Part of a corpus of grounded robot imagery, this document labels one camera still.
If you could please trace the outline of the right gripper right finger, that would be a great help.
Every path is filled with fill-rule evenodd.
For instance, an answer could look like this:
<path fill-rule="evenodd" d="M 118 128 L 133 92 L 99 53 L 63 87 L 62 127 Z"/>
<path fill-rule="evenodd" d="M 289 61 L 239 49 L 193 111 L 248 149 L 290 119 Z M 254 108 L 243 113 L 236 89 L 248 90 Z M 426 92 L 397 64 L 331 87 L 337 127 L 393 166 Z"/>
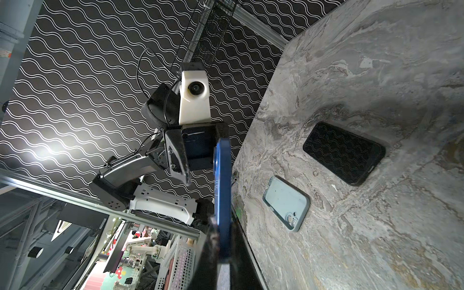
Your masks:
<path fill-rule="evenodd" d="M 254 256 L 250 250 L 245 234 L 239 222 L 234 221 L 231 229 L 231 289 L 232 290 L 263 290 Z"/>

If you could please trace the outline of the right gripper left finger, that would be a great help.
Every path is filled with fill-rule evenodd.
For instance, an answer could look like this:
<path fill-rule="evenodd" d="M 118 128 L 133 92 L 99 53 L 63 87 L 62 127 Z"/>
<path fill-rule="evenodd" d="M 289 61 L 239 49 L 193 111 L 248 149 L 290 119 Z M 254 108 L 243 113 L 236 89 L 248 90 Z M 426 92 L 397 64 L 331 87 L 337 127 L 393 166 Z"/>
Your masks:
<path fill-rule="evenodd" d="M 206 234 L 199 264 L 188 285 L 188 290 L 215 290 L 218 282 L 219 233 L 210 224 Z"/>

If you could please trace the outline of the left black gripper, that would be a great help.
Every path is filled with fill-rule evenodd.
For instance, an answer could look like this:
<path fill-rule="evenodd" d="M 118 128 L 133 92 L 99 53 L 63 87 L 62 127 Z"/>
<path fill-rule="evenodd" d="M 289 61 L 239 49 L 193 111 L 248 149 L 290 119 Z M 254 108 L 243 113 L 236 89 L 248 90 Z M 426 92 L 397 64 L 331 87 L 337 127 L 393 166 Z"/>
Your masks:
<path fill-rule="evenodd" d="M 162 133 L 170 174 L 186 186 L 191 184 L 190 172 L 213 168 L 218 140 L 230 136 L 224 122 L 168 126 Z"/>

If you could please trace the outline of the blue phone case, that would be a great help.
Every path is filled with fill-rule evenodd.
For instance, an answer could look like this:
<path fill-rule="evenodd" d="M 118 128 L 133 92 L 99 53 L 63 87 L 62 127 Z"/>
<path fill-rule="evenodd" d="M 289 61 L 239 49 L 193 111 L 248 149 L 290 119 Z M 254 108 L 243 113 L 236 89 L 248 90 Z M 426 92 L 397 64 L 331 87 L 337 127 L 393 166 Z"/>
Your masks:
<path fill-rule="evenodd" d="M 232 150 L 229 138 L 220 138 L 213 159 L 215 174 L 215 219 L 219 234 L 219 261 L 228 261 L 231 256 L 232 223 Z"/>

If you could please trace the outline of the light green phone case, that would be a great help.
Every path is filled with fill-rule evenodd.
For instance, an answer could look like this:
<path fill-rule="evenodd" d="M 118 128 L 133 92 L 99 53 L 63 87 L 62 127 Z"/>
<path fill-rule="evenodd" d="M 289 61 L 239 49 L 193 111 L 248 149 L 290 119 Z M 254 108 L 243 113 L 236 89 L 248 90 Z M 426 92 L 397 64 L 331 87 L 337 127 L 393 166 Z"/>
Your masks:
<path fill-rule="evenodd" d="M 310 208 L 310 197 L 279 176 L 272 176 L 263 202 L 290 232 L 298 232 Z"/>

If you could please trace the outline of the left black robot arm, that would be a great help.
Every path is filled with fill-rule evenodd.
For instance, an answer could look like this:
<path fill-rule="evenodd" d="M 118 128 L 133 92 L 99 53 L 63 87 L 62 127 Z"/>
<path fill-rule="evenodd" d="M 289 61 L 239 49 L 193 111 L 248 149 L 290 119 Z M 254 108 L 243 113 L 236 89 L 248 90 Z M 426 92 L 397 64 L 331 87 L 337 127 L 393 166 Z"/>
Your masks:
<path fill-rule="evenodd" d="M 156 172 L 169 172 L 188 186 L 192 172 L 213 168 L 216 145 L 229 136 L 225 123 L 179 125 L 180 100 L 162 83 L 141 109 L 160 132 L 148 136 L 133 153 L 109 158 L 89 188 L 111 210 L 158 213 L 206 233 L 215 211 L 211 200 L 178 197 L 145 180 Z"/>

